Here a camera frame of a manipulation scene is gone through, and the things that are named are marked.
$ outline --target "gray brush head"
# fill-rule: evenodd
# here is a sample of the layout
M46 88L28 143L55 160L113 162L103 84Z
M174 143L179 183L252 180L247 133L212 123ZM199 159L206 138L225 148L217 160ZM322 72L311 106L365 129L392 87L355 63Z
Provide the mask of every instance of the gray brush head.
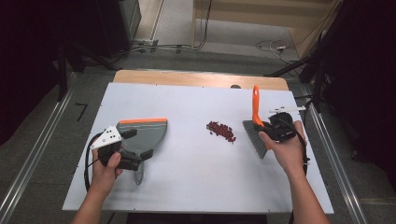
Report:
M265 153L267 153L268 149L265 146L264 142L260 139L259 132L255 128L255 125L257 124L255 124L253 120L244 120L242 121L242 124L247 131L247 136L250 139L250 142L253 144L254 148L256 148L260 159L264 158Z

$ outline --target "wooden table edge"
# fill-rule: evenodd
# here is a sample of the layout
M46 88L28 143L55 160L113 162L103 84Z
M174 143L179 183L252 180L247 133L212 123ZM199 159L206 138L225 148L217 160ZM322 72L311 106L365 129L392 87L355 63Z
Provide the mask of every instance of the wooden table edge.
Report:
M281 77L251 77L237 74L169 70L120 70L114 76L113 82L218 88L231 88L232 85L237 85L241 89L247 90L258 85L262 90L289 90L286 80Z

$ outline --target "brush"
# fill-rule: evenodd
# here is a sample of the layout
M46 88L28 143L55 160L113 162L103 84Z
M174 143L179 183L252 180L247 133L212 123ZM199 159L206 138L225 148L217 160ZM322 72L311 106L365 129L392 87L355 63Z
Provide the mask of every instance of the brush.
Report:
M256 148L257 153L259 154L260 159L264 158L265 153L267 152L267 147L264 142L259 137L259 131L262 127L264 127L264 123L259 117L259 101L260 101L260 90L258 86L254 86L253 88L253 114L252 120L243 120L242 124L244 125L245 131L247 132L247 136L250 139L250 142Z

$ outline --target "white table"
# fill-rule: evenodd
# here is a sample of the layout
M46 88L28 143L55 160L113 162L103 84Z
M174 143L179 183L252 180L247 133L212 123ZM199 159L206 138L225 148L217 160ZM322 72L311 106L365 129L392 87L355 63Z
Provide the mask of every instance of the white table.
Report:
M168 130L153 158L145 161L141 186L124 171L104 210L166 213L268 214L291 211L289 182L272 151L260 160L242 120L251 119L251 90L110 83L88 141L120 119L168 118ZM261 91L260 115L270 107L296 106L290 91ZM297 112L293 119L301 119ZM233 128L234 144L209 134L211 121ZM325 213L333 213L307 140L308 181ZM63 210L78 210L86 190L85 152Z

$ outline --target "pile of red beans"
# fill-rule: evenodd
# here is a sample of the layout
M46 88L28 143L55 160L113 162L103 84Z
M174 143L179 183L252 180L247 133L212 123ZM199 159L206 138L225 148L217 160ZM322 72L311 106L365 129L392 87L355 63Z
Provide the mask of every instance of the pile of red beans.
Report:
M236 137L233 136L233 129L228 125L210 121L206 124L206 128L210 131L210 134L215 133L216 136L223 136L228 142L233 143L236 140Z

